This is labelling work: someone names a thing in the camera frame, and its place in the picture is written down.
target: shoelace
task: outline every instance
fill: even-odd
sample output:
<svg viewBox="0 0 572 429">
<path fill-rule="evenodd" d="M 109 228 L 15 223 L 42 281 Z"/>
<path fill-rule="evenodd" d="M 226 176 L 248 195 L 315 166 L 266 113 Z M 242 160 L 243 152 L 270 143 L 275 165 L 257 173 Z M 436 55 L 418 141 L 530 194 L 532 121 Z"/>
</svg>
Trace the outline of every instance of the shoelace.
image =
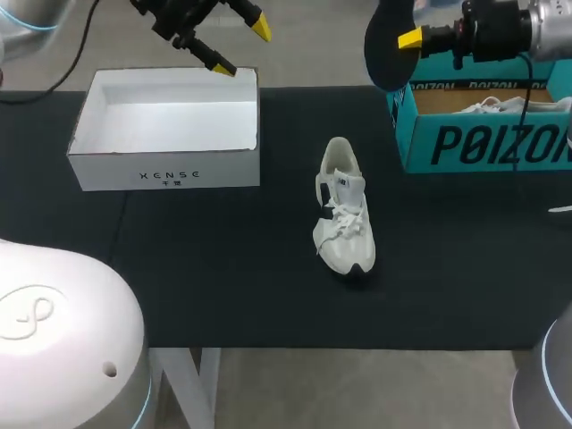
<svg viewBox="0 0 572 429">
<path fill-rule="evenodd" d="M 333 209 L 333 227 L 330 234 L 320 243 L 317 250 L 318 254 L 326 241 L 334 240 L 338 237 L 347 238 L 353 234 L 360 233 L 364 224 L 365 204 L 362 204 L 361 208 L 349 207 L 345 204 L 337 204 L 333 198 L 330 198 L 330 201 L 325 206 Z"/>
<path fill-rule="evenodd" d="M 471 105 L 471 106 L 467 107 L 466 109 L 463 109 L 461 111 L 461 113 L 471 114 L 472 112 L 482 111 L 482 112 L 485 112 L 488 114 L 496 114 L 496 113 L 500 112 L 501 110 L 499 107 L 495 107 L 494 105 L 488 104 L 490 101 L 492 101 L 494 104 L 501 102 L 496 97 L 487 97 L 485 100 L 483 100 L 482 103 L 475 103 L 474 105 Z"/>
</svg>

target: black tabletop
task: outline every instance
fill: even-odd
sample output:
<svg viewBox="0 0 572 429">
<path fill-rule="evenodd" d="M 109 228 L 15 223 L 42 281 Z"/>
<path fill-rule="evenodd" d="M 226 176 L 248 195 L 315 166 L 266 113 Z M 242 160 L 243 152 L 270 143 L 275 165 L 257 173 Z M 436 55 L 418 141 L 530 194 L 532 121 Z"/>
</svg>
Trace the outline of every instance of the black tabletop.
<svg viewBox="0 0 572 429">
<path fill-rule="evenodd" d="M 0 108 L 0 237 L 110 264 L 153 347 L 517 349 L 572 298 L 572 174 L 409 175 L 375 88 L 263 89 L 262 186 L 81 192 L 65 158 L 83 93 Z M 352 142 L 377 263 L 315 254 L 315 175 Z"/>
</svg>

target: gray floor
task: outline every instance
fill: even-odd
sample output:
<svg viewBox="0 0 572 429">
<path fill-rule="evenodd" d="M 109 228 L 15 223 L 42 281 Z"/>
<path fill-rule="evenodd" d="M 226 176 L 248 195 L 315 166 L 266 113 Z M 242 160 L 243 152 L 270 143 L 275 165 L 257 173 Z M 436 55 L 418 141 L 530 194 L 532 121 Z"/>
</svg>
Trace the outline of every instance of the gray floor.
<svg viewBox="0 0 572 429">
<path fill-rule="evenodd" d="M 260 0 L 266 44 L 221 8 L 199 32 L 267 87 L 369 84 L 362 49 L 376 0 Z M 91 1 L 79 0 L 55 43 L 6 64 L 5 89 L 43 89 L 75 56 Z M 447 21 L 444 12 L 433 21 Z M 156 36 L 128 0 L 102 0 L 86 51 L 63 89 L 86 90 L 98 68 L 198 65 Z M 509 429 L 509 352 L 228 349 L 217 429 Z M 184 428 L 176 404 L 167 426 Z"/>
</svg>

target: robot logo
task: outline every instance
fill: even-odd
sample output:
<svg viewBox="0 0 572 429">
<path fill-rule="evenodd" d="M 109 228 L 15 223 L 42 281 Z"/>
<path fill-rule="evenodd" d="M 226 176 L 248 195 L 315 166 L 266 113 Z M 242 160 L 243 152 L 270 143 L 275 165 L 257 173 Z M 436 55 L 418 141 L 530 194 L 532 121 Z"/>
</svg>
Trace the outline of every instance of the robot logo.
<svg viewBox="0 0 572 429">
<path fill-rule="evenodd" d="M 0 340 L 23 341 L 34 337 L 41 324 L 55 314 L 62 293 L 50 286 L 31 284 L 0 296 Z"/>
</svg>

